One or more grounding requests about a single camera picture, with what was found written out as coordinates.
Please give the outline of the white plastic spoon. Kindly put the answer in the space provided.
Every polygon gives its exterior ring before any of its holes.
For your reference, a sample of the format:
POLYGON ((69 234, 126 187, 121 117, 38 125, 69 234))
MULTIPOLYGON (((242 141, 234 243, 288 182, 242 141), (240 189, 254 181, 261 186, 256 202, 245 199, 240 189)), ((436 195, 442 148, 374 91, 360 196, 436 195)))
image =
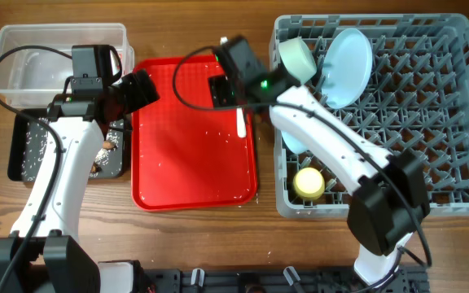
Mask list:
POLYGON ((245 122, 245 115, 242 108, 236 109, 236 129, 239 138, 247 137, 247 128, 245 122))

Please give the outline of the brown carrot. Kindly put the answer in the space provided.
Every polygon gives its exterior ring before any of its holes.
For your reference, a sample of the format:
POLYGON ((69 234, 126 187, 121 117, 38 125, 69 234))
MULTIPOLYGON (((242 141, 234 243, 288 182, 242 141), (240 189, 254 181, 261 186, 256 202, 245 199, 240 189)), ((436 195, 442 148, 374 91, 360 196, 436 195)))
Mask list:
POLYGON ((116 148, 116 144, 114 142, 111 142, 111 141, 104 141, 103 142, 103 149, 111 150, 111 149, 114 149, 114 148, 116 148))

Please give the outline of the small light blue bowl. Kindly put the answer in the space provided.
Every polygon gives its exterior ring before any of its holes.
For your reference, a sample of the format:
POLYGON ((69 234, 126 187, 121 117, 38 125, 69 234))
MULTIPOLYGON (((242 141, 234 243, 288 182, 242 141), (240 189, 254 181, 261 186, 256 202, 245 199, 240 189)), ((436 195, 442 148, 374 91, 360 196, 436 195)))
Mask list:
POLYGON ((296 139, 294 136, 290 135, 289 133, 282 131, 281 132, 283 142, 285 147, 293 154, 299 155, 304 153, 308 150, 302 142, 296 139))

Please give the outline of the yellow plastic cup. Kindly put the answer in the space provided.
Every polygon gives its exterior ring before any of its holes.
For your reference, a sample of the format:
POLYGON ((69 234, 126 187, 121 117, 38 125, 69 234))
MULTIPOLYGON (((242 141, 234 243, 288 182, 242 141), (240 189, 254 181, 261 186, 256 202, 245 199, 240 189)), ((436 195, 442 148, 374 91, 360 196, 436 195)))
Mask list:
POLYGON ((302 199, 319 199, 325 191, 325 180, 315 168, 307 167, 299 170, 293 177, 292 187, 302 199))

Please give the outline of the light blue plate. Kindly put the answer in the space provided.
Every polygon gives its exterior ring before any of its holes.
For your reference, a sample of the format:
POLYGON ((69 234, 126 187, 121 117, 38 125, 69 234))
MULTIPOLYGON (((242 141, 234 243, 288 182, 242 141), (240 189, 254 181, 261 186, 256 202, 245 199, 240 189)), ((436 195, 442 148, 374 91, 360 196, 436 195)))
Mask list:
POLYGON ((356 102, 370 80, 372 63, 371 44, 361 31, 347 28, 338 34, 322 65, 327 106, 340 109, 356 102))

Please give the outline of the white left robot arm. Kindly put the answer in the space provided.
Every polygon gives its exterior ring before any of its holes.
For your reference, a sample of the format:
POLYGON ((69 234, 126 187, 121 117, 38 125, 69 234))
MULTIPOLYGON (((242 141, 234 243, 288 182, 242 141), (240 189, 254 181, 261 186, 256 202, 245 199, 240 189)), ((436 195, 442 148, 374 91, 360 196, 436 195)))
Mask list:
POLYGON ((17 111, 48 133, 32 192, 18 220, 0 238, 0 292, 148 292, 136 260, 96 263, 78 242, 90 170, 110 123, 159 99, 142 70, 123 75, 110 45, 80 45, 68 58, 73 74, 45 120, 17 111))

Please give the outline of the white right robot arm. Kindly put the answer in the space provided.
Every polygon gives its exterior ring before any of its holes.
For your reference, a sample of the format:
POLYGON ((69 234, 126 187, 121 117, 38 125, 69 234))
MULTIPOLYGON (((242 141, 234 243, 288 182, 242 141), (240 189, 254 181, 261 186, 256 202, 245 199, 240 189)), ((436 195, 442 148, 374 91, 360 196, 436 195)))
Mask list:
POLYGON ((410 151, 393 155, 333 116, 306 83, 317 71, 299 38, 278 47, 281 63, 267 69, 245 37, 213 47, 237 98, 268 107, 272 125, 320 159, 352 196, 347 224, 360 243, 354 271, 369 288, 392 278, 412 234, 427 244, 421 223, 430 212, 423 167, 410 151))

